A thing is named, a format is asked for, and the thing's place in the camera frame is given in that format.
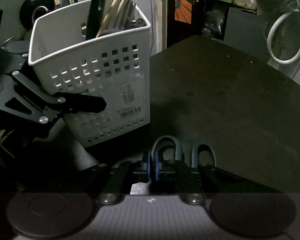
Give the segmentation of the black handled kitchen scissors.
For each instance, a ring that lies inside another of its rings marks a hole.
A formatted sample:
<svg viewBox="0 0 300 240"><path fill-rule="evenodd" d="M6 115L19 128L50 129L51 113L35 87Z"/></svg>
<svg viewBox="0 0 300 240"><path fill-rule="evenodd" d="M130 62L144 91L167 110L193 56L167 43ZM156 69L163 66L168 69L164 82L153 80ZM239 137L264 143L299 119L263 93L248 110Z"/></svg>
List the black handled kitchen scissors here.
<svg viewBox="0 0 300 240"><path fill-rule="evenodd" d="M159 137L154 145L152 146L151 152L154 153L157 152L159 155L160 163L164 160L162 154L160 152L164 152L163 148L172 146L174 152L173 152L173 159L175 161L185 161L185 154L183 152L183 147L181 142L171 135L163 135ZM197 168L199 166L199 155L202 152L207 152L210 155L212 166L217 167L217 158L216 154L214 153L214 150L207 144L202 144L195 142L190 151L190 167L191 168Z"/></svg>

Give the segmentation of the grey perforated utensil basket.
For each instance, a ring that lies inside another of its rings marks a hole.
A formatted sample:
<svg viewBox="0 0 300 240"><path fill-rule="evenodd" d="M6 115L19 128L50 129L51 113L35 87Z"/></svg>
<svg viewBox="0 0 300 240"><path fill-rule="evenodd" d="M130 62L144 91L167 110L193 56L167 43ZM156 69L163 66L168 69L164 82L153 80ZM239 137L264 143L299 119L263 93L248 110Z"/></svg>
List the grey perforated utensil basket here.
<svg viewBox="0 0 300 240"><path fill-rule="evenodd" d="M86 40L82 26L90 1L38 18L28 63L46 92L100 96L100 113L67 114L65 123L84 147L139 128L150 121L151 24Z"/></svg>

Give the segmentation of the wooden chopstick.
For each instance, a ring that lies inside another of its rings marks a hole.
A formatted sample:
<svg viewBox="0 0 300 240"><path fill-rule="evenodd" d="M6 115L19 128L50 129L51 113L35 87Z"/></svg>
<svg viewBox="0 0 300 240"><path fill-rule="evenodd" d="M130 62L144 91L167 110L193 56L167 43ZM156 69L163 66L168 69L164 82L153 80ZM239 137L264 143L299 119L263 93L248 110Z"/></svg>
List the wooden chopstick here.
<svg viewBox="0 0 300 240"><path fill-rule="evenodd" d="M113 16L113 13L116 12L116 10L115 10L116 6L119 4L120 1L121 0L113 0L113 2L111 4L111 6L110 6L110 8L109 8L109 10L108 10L108 12L106 14L106 16L104 17L104 19L102 21L101 27L99 28L99 31L98 31L98 33L96 35L96 38L98 38L107 29L107 27L109 25L109 22L110 22L110 20L111 20L111 18Z"/></svg>
<svg viewBox="0 0 300 240"><path fill-rule="evenodd" d="M118 0L118 5L115 5L116 11L110 20L109 28L122 29L127 16L130 0Z"/></svg>

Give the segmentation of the dark green handled knife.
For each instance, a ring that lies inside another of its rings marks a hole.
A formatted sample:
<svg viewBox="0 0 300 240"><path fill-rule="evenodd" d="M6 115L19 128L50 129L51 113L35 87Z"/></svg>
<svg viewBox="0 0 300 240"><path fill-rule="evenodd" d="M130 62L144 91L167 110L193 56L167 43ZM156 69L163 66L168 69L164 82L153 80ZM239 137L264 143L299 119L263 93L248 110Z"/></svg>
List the dark green handled knife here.
<svg viewBox="0 0 300 240"><path fill-rule="evenodd" d="M106 0L91 0L85 40L93 39L101 27Z"/></svg>

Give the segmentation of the person in orange shirt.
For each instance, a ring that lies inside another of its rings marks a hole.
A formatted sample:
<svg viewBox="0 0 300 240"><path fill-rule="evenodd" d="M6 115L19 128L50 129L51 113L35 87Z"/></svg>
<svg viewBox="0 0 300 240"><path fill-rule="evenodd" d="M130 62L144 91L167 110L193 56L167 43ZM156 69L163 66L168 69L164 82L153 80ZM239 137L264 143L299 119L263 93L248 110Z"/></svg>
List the person in orange shirt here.
<svg viewBox="0 0 300 240"><path fill-rule="evenodd" d="M174 19L191 24L192 4L187 0L175 0Z"/></svg>

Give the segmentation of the grey cabinet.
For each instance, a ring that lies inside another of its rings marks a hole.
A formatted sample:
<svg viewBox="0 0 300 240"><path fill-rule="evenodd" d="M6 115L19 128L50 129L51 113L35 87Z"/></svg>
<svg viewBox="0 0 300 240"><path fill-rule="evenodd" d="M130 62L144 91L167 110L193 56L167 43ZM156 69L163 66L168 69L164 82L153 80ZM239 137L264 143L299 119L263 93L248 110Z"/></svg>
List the grey cabinet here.
<svg viewBox="0 0 300 240"><path fill-rule="evenodd" d="M265 26L266 20L262 16L251 11L230 7L223 42L266 62L268 51L263 34Z"/></svg>

